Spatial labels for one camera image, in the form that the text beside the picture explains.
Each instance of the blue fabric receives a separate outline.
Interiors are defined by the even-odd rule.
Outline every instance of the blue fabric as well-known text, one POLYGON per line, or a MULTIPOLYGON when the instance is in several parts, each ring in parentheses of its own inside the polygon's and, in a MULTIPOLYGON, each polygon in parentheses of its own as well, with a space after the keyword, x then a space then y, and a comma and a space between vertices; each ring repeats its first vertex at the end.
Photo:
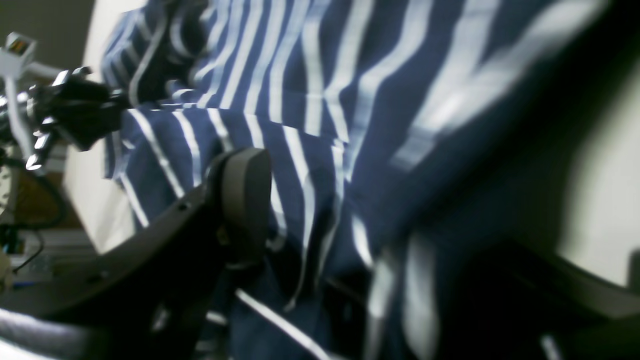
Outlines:
MULTIPOLYGON (((160 0, 125 14, 106 49, 107 84, 128 89, 135 106, 107 139, 106 175, 123 186, 145 227, 200 183, 217 154, 268 149, 269 271, 244 290, 327 352, 337 340, 323 313, 324 281, 368 274, 379 251, 406 235, 509 129, 537 89, 531 79, 552 69, 553 50, 593 19, 578 14, 564 27, 547 24, 532 40, 533 24, 576 2, 168 3, 176 7, 171 14, 160 0), (522 52, 522 44, 540 50, 522 52), (465 65, 468 59, 476 60, 465 65), (462 65, 451 70, 454 61, 462 65), (456 96, 479 88, 451 107, 456 96), (481 104, 473 108, 474 101, 481 104), (467 116, 470 108, 476 110, 467 116), (440 123, 422 124, 443 114, 449 117, 440 123), (419 148, 405 156, 414 139, 422 139, 419 148)), ((599 3, 582 2, 594 9, 599 3)), ((484 224, 453 238, 430 229, 435 242, 456 249, 452 261, 438 263, 443 274, 506 231, 489 219, 484 224)), ((240 300, 226 316, 236 360, 314 358, 240 300)))

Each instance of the black cable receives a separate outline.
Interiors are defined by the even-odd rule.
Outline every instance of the black cable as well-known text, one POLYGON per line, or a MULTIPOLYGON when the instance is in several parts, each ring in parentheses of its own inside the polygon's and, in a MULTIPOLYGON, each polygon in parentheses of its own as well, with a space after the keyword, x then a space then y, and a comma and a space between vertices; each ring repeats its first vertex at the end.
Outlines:
POLYGON ((14 274, 18 274, 18 271, 21 268, 24 268, 25 266, 27 266, 38 255, 40 255, 42 253, 42 251, 44 250, 44 238, 42 238, 42 234, 40 234, 40 231, 37 231, 37 230, 34 230, 33 233, 36 235, 36 238, 38 238, 38 243, 40 243, 40 247, 38 248, 38 251, 36 251, 35 254, 31 255, 27 260, 25 260, 22 264, 20 264, 20 266, 18 266, 17 268, 13 269, 13 273, 14 274))
POLYGON ((5 165, 13 168, 22 169, 28 176, 31 176, 48 194, 52 200, 56 203, 58 213, 56 216, 48 221, 35 223, 35 224, 13 224, 12 227, 16 229, 25 230, 42 230, 50 227, 56 227, 67 217, 67 202, 63 199, 62 195, 56 187, 44 176, 39 176, 32 171, 26 171, 25 165, 22 160, 13 158, 4 158, 1 160, 5 165))

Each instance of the striped shirt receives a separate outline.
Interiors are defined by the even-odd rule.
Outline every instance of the striped shirt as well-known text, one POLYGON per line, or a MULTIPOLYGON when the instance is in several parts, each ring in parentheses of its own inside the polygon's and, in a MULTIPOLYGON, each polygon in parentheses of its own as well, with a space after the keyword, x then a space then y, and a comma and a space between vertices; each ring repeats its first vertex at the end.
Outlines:
POLYGON ((268 271, 210 321, 237 324, 234 359, 331 359, 317 289, 368 274, 604 5, 149 0, 104 53, 104 79, 134 105, 108 137, 106 175, 144 228, 216 155, 268 149, 268 271), (488 130, 447 143, 471 124, 488 130))

